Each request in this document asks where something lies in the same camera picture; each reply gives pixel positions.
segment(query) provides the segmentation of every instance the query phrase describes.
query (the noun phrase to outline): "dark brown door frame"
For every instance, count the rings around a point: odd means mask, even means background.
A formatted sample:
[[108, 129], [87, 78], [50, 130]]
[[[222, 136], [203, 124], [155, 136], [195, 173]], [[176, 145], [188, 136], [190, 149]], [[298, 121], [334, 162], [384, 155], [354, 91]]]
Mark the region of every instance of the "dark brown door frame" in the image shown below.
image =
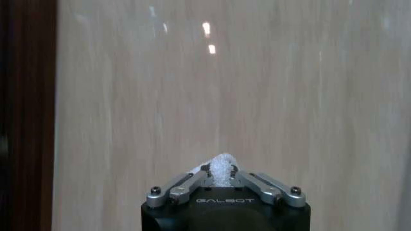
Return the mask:
[[9, 230], [52, 230], [56, 0], [1, 0]]

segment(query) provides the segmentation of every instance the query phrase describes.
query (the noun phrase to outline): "wooden wall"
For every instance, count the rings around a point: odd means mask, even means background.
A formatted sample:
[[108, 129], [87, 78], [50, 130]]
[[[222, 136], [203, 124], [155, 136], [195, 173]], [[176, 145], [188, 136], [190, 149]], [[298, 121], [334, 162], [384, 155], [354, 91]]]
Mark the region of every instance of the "wooden wall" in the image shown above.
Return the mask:
[[140, 230], [222, 152], [302, 186], [314, 231], [407, 230], [408, 0], [62, 0], [58, 45], [55, 231]]

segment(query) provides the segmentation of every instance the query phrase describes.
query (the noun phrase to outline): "white tissue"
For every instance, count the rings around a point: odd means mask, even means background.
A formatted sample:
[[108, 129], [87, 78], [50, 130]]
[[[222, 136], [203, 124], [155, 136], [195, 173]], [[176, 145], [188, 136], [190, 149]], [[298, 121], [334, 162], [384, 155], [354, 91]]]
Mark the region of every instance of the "white tissue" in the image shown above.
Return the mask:
[[230, 187], [230, 172], [234, 170], [232, 165], [238, 165], [238, 161], [235, 157], [228, 154], [223, 153], [214, 157], [210, 161], [202, 163], [191, 173], [198, 173], [200, 171], [202, 165], [207, 165], [210, 163], [210, 171], [214, 177], [214, 186], [215, 187]]

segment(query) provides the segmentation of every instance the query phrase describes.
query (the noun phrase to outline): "robotic hand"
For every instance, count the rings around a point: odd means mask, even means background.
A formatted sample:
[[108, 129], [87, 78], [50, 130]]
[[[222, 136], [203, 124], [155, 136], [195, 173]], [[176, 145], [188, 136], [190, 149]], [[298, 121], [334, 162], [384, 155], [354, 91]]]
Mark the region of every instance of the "robotic hand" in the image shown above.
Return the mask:
[[232, 187], [211, 187], [210, 164], [152, 187], [142, 205], [143, 231], [310, 231], [302, 189], [232, 169]]

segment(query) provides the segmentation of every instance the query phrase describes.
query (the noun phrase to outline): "bolt head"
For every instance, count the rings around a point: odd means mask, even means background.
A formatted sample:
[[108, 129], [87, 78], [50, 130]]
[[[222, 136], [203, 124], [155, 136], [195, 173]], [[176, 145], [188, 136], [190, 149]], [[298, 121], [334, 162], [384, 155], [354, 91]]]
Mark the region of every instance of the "bolt head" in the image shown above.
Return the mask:
[[291, 194], [292, 195], [302, 195], [302, 188], [300, 187], [298, 187], [298, 186], [292, 186], [291, 187]]
[[162, 188], [159, 186], [154, 186], [151, 189], [152, 195], [159, 195], [162, 193]]

